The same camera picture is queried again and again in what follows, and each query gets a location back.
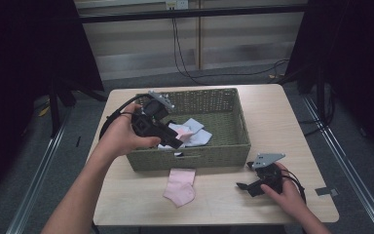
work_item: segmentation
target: hand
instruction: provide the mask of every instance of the hand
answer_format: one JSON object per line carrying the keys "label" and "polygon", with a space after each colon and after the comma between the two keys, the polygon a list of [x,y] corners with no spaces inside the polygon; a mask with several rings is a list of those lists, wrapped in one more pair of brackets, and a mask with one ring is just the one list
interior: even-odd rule
{"label": "hand", "polygon": [[[135,103],[129,104],[123,111],[134,113],[141,106]],[[131,153],[137,147],[153,147],[160,143],[160,138],[156,136],[137,136],[131,126],[131,115],[124,113],[115,119],[102,136],[97,150],[102,150],[103,155],[111,160],[118,156]]]}
{"label": "hand", "polygon": [[[287,168],[284,165],[280,163],[276,163],[276,165],[278,165],[280,169],[285,170],[281,171],[282,175],[289,176],[288,172],[286,172]],[[275,190],[273,190],[266,184],[262,184],[260,188],[269,197],[275,200],[287,214],[295,217],[296,219],[299,217],[298,215],[303,214],[309,210],[302,197],[300,196],[296,185],[292,180],[288,178],[282,179],[282,194],[278,194]]]}

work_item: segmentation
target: person's left hand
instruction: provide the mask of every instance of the person's left hand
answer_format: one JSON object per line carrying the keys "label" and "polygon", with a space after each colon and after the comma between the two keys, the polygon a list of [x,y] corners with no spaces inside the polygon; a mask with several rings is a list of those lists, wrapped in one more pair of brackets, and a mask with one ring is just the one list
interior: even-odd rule
{"label": "person's left hand", "polygon": [[131,126],[131,114],[141,106],[129,104],[117,119],[115,119],[102,136],[95,150],[102,150],[102,154],[110,160],[118,156],[131,153],[137,147],[153,147],[160,143],[157,136],[137,136]]}

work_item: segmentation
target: black curtain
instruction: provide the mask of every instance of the black curtain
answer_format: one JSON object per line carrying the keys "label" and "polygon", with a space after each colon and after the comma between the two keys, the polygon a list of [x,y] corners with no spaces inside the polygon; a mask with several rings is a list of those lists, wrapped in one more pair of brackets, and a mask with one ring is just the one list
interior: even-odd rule
{"label": "black curtain", "polygon": [[0,178],[52,79],[103,90],[82,24],[57,18],[78,18],[72,0],[0,0]]}

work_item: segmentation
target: person's right hand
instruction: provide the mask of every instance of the person's right hand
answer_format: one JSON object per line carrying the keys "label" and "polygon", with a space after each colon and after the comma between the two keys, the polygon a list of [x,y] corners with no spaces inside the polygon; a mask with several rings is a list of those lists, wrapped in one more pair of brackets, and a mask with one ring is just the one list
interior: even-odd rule
{"label": "person's right hand", "polygon": [[[276,163],[280,169],[282,169],[281,174],[284,176],[289,176],[287,168],[280,164]],[[302,214],[308,211],[308,207],[300,196],[299,190],[292,180],[288,178],[282,179],[282,194],[278,194],[275,190],[269,187],[266,184],[262,184],[261,189],[273,200],[275,200],[278,205],[289,215],[298,218],[299,214]]]}

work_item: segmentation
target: gray carpet floor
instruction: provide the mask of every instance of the gray carpet floor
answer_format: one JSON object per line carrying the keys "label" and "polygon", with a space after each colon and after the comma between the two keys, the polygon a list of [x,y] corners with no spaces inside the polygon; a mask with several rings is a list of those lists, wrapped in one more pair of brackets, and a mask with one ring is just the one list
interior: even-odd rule
{"label": "gray carpet floor", "polygon": [[[270,68],[266,66],[233,67],[208,71],[191,72],[192,75],[206,74],[236,74],[251,73]],[[285,66],[278,67],[279,73],[283,73]],[[197,79],[203,84],[227,85],[227,84],[265,84],[271,81],[268,74],[274,71],[248,76],[211,76]],[[120,79],[105,81],[105,92],[108,96],[114,89],[149,88],[171,86],[196,86],[197,83],[178,73],[156,76]],[[312,119],[303,98],[298,94],[295,83],[283,86],[289,102],[298,120]],[[81,93],[74,93],[78,100],[72,108],[62,141],[58,147],[55,158],[49,167],[43,187],[35,202],[29,219],[24,226],[23,233],[39,233],[49,215],[67,191],[77,174],[81,171],[91,144],[97,124],[102,114],[105,103],[94,100]],[[38,98],[36,106],[45,102],[46,98]],[[30,181],[41,162],[51,135],[51,116],[49,114],[38,117],[40,108],[37,108],[23,138],[23,144],[17,152],[18,157],[11,169],[0,184],[0,233],[8,229],[16,211],[22,201]],[[66,108],[61,108],[61,115],[66,113]],[[315,125],[301,125],[304,133],[316,128]],[[360,133],[360,124],[355,117],[336,99],[336,111],[330,125],[340,141],[349,160],[355,166],[360,177],[365,182],[369,191],[374,196],[374,141],[371,137],[364,137]],[[374,223],[370,219],[366,209],[355,195],[344,172],[337,163],[332,151],[325,142],[321,133],[307,136],[307,142],[317,160],[318,167],[323,175],[326,185],[337,189],[339,195],[333,197],[340,214],[339,221],[326,223],[333,233],[374,233]],[[298,225],[286,225],[285,231],[289,234],[302,233]],[[270,226],[236,226],[231,233],[278,233],[277,227]],[[137,227],[101,227],[101,233],[138,233]],[[197,233],[196,227],[142,227],[141,233]]]}

